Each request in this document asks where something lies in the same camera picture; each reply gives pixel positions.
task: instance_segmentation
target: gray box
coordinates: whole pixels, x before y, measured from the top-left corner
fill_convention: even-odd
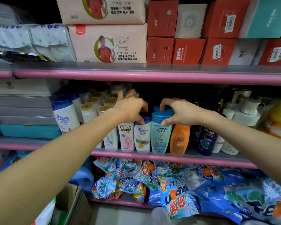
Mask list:
[[[0,96],[0,107],[52,107],[50,96]]]
[[[0,116],[54,116],[51,107],[0,107]]]
[[[54,116],[0,116],[0,124],[10,125],[58,125]]]

